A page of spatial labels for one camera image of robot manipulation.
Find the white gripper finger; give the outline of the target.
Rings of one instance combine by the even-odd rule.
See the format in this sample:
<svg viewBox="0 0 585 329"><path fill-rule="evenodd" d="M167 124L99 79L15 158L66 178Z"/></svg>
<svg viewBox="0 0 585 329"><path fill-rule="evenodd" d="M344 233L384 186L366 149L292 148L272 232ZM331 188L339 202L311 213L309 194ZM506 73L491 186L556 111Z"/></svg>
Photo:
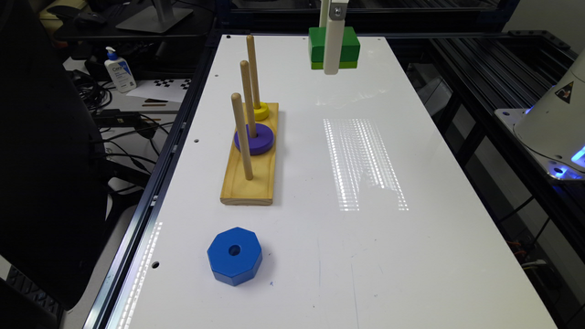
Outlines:
<svg viewBox="0 0 585 329"><path fill-rule="evenodd" d="M329 0L324 43L325 75L336 75L339 70L348 3L348 0Z"/></svg>
<svg viewBox="0 0 585 329"><path fill-rule="evenodd" d="M329 0L321 0L319 27L326 27L329 12Z"/></svg>

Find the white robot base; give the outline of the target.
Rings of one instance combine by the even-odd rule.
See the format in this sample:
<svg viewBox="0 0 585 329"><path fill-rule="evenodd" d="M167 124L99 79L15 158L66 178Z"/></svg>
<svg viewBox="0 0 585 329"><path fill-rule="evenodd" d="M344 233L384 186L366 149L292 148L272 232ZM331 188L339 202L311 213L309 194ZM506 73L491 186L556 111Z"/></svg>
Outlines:
<svg viewBox="0 0 585 329"><path fill-rule="evenodd" d="M584 179L584 55L528 109L498 109L496 117L548 176Z"/></svg>

